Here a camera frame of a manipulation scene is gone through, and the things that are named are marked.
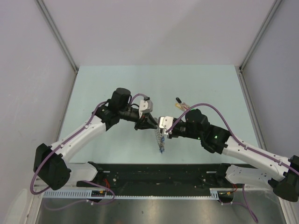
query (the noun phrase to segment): white wall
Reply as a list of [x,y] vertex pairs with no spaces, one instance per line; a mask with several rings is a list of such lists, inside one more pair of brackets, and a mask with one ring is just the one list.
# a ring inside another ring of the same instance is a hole
[[0,33],[2,223],[29,189],[36,147],[57,136],[74,72],[33,0],[1,1]]
[[282,3],[244,70],[268,150],[288,157],[299,156],[298,9]]
[[45,0],[79,65],[240,65],[274,0]]

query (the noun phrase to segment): metal floor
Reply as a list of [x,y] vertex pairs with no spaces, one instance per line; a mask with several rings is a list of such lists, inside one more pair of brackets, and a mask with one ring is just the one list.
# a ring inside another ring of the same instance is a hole
[[[260,224],[285,224],[278,198],[263,191],[247,191],[249,205]],[[44,198],[37,224],[254,224],[247,209],[239,205],[221,206],[214,200],[119,199],[108,205],[78,203],[60,211],[74,199]],[[237,191],[235,202],[244,202]]]

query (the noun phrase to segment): perforated metal strip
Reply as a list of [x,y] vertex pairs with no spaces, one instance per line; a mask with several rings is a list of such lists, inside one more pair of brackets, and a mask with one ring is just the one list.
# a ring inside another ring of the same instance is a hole
[[[76,198],[76,199],[102,199],[112,198],[112,196],[92,196],[93,190],[85,189],[62,189],[62,190],[47,190],[44,198]],[[116,199],[183,199],[183,200],[219,200],[216,190],[211,190],[211,196],[183,196],[183,197],[160,197],[160,196],[116,196]]]

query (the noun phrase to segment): white table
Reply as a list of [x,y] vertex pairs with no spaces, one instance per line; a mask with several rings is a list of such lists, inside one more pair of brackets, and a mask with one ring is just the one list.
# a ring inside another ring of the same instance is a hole
[[[176,97],[187,104],[214,105],[235,134],[257,146],[242,90],[232,65],[175,66],[86,66],[80,67],[66,113],[61,138],[83,124],[95,106],[123,87],[132,95],[144,93],[154,103],[154,117],[178,117]],[[210,108],[200,107],[211,124],[225,128]],[[198,140],[165,139],[161,154],[153,130],[134,130],[134,123],[121,120],[78,152],[71,162],[97,163],[241,163],[240,160],[211,154]]]

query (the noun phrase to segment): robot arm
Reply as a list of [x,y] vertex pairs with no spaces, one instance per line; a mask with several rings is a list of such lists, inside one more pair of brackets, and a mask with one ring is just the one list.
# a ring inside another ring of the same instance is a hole
[[[130,98],[129,90],[118,88],[113,92],[111,99],[100,103],[90,119],[69,136],[51,146],[41,144],[36,149],[34,180],[38,175],[53,190],[60,189],[66,183],[76,185],[78,181],[93,180],[98,169],[92,162],[72,164],[69,161],[84,145],[109,130],[120,119],[135,122],[135,130],[157,129],[157,123],[150,114],[153,110],[150,98],[145,97],[141,100],[139,109],[130,105]],[[34,181],[30,190],[36,194],[33,184]]]
[[211,153],[232,156],[256,167],[241,168],[222,164],[218,175],[231,183],[273,189],[277,196],[285,200],[298,201],[299,157],[289,159],[254,147],[234,136],[230,129],[228,131],[211,125],[200,110],[191,110],[194,107],[184,113],[186,122],[180,120],[182,116],[179,119],[160,117],[158,125],[161,133],[169,139],[180,136],[200,140],[202,147]]

